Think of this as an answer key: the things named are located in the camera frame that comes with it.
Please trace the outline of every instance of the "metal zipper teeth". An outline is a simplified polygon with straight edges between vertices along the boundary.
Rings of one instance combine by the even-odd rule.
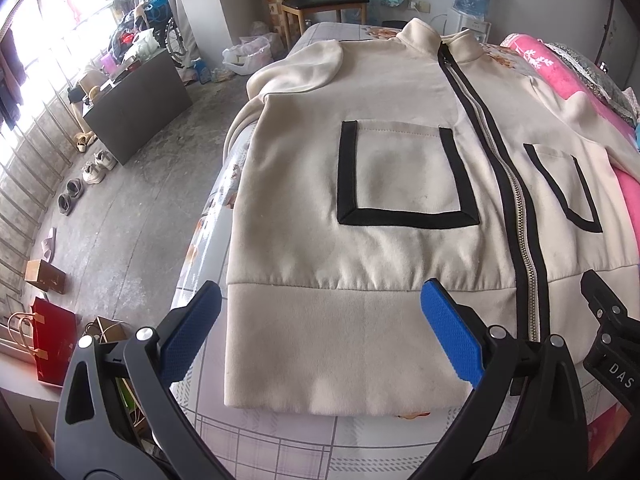
[[[466,89],[464,83],[460,80],[458,74],[456,74],[455,70],[449,70],[449,72],[453,75],[460,89],[465,93],[466,98],[471,103],[472,107],[476,112],[476,117],[478,118],[478,123],[482,128],[482,134],[489,145],[489,149],[495,155],[495,157],[500,161],[500,164],[504,168],[506,172],[509,182],[511,184],[511,190],[513,191],[513,195],[515,197],[516,203],[516,227],[518,232],[518,248],[520,250],[520,255],[522,256],[522,260],[524,262],[524,266],[527,271],[527,311],[529,313],[529,340],[530,341],[539,341],[540,340],[540,323],[538,316],[538,279],[536,276],[536,268],[533,265],[533,259],[529,253],[529,248],[527,247],[527,217],[526,217],[526,208],[524,205],[524,196],[522,193],[522,188],[520,187],[520,183],[518,179],[511,171],[509,165],[502,159],[498,149],[495,145],[494,138],[489,131],[489,126],[486,122],[486,118],[484,116],[484,111],[470,94],[470,92]]]

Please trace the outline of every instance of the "jacket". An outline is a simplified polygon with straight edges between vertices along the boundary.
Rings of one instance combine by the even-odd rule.
[[[259,118],[234,207],[225,403],[325,415],[459,406],[420,310],[436,277],[488,326],[598,324],[596,270],[640,314],[638,247],[612,165],[640,155],[584,94],[567,101],[412,20],[396,38],[315,43],[256,73],[232,125]]]

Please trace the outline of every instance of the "white sneaker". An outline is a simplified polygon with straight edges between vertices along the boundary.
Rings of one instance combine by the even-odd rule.
[[[106,170],[111,171],[113,167],[116,165],[116,159],[111,153],[107,150],[100,150],[95,154],[95,163],[97,166],[101,166]]]
[[[88,162],[82,167],[82,179],[87,184],[98,184],[104,179],[104,174],[104,169],[92,162]]]

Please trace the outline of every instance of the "pink slipper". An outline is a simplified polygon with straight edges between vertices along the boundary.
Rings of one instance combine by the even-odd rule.
[[[56,228],[52,227],[49,229],[49,234],[42,241],[42,259],[47,263],[51,261],[53,258],[53,251],[56,247]]]

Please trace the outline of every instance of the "blue gripper pad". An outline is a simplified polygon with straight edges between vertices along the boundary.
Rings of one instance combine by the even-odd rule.
[[[220,314],[222,293],[217,283],[207,282],[186,308],[191,308],[162,345],[158,377],[162,386],[184,379],[211,327]]]
[[[482,350],[451,301],[434,280],[429,280],[422,286],[420,307],[424,317],[435,332],[458,377],[476,388],[484,373]]]

